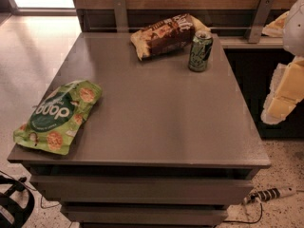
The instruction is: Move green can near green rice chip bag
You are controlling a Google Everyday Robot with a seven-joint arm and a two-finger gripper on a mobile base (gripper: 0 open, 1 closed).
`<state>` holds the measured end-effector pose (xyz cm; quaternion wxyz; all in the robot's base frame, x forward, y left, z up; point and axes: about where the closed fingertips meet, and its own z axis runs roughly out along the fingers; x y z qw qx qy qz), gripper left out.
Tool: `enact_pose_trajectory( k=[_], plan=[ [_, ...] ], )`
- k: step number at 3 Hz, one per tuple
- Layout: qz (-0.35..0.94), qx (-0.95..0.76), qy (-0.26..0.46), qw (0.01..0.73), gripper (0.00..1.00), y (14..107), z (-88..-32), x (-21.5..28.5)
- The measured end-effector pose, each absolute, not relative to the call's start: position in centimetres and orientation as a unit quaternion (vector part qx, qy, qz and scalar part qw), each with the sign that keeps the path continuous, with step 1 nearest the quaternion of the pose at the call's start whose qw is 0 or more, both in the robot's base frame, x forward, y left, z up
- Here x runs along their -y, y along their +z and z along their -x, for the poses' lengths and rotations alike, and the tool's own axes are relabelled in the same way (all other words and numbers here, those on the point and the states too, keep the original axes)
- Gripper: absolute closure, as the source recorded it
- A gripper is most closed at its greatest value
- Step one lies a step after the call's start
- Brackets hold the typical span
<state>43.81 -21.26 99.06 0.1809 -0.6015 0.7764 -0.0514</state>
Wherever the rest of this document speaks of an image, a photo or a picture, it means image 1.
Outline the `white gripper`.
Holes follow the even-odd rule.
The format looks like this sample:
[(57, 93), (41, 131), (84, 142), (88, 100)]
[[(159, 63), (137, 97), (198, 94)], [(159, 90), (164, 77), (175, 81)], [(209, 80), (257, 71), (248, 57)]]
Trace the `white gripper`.
[(265, 124), (279, 124), (304, 99), (304, 0), (266, 25), (262, 34), (283, 36), (284, 49), (295, 56), (288, 65), (277, 65), (260, 116)]

